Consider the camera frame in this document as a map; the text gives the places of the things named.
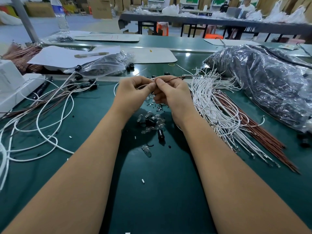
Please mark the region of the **grey laptop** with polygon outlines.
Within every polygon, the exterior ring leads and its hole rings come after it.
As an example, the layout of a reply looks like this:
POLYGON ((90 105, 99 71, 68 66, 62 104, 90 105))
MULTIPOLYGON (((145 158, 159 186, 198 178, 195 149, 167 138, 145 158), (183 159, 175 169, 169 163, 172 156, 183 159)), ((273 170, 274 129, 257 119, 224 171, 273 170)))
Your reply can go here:
POLYGON ((236 7, 228 7, 225 17, 237 19, 240 16, 242 9, 236 7))

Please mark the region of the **pile of small glass bulbs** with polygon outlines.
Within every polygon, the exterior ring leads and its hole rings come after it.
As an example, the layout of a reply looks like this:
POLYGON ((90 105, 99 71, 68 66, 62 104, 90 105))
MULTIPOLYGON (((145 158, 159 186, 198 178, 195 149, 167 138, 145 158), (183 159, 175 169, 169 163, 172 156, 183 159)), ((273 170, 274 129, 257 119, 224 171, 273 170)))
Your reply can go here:
POLYGON ((142 111, 138 114, 136 123, 141 128, 142 134, 155 133, 157 135, 158 142, 161 145, 165 145, 165 104, 157 104, 154 95, 149 94, 143 106, 147 106, 147 111, 142 111))

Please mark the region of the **beige utility knife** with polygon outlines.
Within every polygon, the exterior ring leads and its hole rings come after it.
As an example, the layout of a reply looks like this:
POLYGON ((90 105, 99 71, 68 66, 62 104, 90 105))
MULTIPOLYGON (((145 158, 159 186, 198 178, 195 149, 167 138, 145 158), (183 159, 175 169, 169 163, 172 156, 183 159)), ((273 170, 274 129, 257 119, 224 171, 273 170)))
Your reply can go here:
POLYGON ((88 57, 95 57, 95 56, 104 56, 109 55, 109 52, 92 52, 88 54, 77 54, 74 55, 75 58, 88 58, 88 57))

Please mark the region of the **clear plastic water bottle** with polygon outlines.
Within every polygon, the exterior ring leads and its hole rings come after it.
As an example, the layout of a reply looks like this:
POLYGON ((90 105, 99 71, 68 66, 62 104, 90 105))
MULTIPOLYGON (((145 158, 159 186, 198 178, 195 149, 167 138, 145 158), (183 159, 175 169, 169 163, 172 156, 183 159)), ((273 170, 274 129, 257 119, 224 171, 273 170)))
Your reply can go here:
POLYGON ((60 32, 62 32, 63 34, 69 34, 70 29, 66 20, 66 15, 62 3, 60 2, 60 0, 50 0, 50 3, 57 19, 60 32))

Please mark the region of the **large clear bag of parts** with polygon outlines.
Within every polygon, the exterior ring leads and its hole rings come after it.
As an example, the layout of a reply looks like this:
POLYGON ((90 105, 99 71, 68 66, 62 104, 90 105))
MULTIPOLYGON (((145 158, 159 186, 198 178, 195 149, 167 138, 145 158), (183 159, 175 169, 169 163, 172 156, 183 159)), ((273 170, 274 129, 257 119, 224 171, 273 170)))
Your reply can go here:
POLYGON ((279 122, 312 133, 312 62, 263 45, 239 45, 202 63, 234 77, 246 96, 279 122))

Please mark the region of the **white flat board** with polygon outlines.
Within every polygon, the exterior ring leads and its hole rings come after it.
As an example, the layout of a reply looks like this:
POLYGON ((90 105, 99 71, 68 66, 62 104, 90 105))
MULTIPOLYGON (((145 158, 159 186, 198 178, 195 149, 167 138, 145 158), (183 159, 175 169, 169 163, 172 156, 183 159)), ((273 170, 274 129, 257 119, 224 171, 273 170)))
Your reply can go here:
POLYGON ((168 48, 154 48, 154 47, 124 47, 120 50, 130 52, 133 54, 134 64, 153 64, 153 63, 175 63, 177 58, 168 48))

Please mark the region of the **person's right forearm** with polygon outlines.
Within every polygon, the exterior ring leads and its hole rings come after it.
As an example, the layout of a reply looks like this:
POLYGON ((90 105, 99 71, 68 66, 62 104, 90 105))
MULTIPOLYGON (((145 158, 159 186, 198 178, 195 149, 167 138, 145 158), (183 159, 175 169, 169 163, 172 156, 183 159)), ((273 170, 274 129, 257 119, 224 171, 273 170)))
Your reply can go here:
POLYGON ((196 111, 172 114, 193 155, 218 234, 312 234, 196 111))

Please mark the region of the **white paper sheet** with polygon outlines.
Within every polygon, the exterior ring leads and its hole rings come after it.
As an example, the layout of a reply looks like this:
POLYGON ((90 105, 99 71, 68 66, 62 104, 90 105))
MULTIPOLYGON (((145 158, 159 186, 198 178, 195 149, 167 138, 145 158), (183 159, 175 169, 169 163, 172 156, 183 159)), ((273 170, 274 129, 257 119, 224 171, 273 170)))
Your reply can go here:
POLYGON ((43 48, 37 55, 35 55, 27 63, 68 69, 68 68, 76 67, 77 65, 83 65, 88 62, 95 61, 104 56, 108 56, 108 55, 93 56, 93 57, 81 58, 81 59, 74 57, 74 55, 77 55, 77 54, 88 54, 92 52, 109 52, 110 53, 109 55, 117 54, 120 52, 120 46, 104 47, 104 48, 94 50, 91 52, 70 50, 70 49, 57 47, 57 46, 48 46, 48 47, 43 48))

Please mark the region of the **person's left forearm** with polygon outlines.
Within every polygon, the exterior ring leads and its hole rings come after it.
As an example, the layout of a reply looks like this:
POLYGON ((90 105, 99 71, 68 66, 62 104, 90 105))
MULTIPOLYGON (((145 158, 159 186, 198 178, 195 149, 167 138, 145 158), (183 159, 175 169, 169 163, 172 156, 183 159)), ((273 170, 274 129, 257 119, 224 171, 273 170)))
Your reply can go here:
POLYGON ((135 111, 113 104, 2 234, 99 234, 122 131, 135 111))

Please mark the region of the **white plastic bag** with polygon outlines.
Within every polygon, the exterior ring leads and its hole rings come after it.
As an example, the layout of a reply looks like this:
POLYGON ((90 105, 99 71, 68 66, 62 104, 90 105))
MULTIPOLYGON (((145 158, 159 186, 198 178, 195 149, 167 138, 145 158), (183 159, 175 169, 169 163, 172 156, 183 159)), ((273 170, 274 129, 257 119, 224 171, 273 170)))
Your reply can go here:
POLYGON ((170 5, 162 9, 162 15, 165 16, 178 16, 180 12, 179 5, 170 5))

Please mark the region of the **orange plastic stool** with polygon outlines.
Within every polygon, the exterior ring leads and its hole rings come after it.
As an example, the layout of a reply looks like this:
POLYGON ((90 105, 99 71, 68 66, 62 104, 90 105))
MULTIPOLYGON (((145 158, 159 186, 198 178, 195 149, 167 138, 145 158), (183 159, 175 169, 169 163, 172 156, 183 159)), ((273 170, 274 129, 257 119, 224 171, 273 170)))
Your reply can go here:
POLYGON ((169 36, 169 22, 157 22, 156 33, 160 36, 169 36))

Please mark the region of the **grey metal post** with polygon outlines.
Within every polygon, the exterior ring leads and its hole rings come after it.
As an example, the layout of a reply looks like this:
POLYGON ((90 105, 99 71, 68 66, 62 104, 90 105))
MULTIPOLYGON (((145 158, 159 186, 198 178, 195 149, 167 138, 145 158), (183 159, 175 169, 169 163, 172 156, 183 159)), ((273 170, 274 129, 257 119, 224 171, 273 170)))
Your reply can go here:
POLYGON ((20 17, 22 24, 29 35, 32 43, 39 42, 39 37, 37 36, 35 29, 28 17, 28 14, 24 8, 21 0, 11 0, 15 10, 17 11, 18 16, 20 17))

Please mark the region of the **person's left hand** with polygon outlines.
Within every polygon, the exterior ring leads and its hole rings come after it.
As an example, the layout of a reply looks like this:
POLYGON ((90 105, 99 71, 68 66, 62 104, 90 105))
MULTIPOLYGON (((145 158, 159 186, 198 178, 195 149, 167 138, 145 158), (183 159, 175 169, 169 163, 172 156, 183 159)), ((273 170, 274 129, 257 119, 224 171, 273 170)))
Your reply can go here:
POLYGON ((122 79, 115 93, 112 110, 125 118, 130 118, 143 104, 148 95, 144 95, 144 87, 153 80, 134 76, 122 79))

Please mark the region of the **cardboard box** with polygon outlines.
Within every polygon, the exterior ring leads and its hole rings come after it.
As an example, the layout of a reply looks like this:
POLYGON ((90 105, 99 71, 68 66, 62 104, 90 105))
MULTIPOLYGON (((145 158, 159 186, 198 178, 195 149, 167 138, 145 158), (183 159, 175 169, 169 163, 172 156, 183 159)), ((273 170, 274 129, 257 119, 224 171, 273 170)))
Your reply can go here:
POLYGON ((94 19, 112 19, 110 0, 87 0, 94 19))

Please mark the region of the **small clear bag of sockets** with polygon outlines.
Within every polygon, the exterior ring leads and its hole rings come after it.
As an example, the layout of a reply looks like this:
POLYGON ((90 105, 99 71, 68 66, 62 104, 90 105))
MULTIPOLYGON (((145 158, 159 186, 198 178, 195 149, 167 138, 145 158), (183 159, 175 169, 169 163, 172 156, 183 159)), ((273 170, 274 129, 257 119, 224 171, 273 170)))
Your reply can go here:
POLYGON ((120 51, 118 54, 104 56, 95 61, 83 64, 76 74, 84 78, 118 76, 126 72, 126 68, 130 63, 133 63, 134 58, 134 52, 120 51))

